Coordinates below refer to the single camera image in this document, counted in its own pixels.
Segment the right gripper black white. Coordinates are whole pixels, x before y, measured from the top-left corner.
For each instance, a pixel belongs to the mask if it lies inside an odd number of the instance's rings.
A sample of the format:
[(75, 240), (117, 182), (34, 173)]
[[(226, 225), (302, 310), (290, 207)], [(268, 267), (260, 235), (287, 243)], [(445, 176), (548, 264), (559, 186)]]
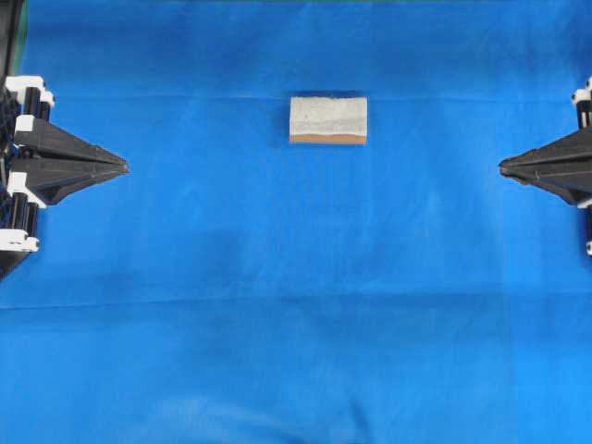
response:
[(591, 78), (572, 95), (578, 128), (558, 140), (504, 159), (503, 177), (561, 197), (585, 211), (586, 254), (591, 254)]

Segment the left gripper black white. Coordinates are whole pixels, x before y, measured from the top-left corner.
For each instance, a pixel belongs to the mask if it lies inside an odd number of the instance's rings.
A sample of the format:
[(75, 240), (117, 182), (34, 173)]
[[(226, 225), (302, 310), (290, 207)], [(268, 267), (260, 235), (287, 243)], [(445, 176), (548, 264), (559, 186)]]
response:
[(36, 252), (41, 209), (128, 173), (125, 159), (46, 121), (54, 104), (41, 77), (8, 76), (1, 85), (3, 253)]

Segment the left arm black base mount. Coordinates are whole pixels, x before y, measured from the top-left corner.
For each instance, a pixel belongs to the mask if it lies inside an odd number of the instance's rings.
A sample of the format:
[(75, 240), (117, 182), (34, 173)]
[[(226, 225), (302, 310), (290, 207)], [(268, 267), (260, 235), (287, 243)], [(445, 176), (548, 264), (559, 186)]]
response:
[(27, 37), (27, 2), (1, 0), (1, 85), (16, 75)]

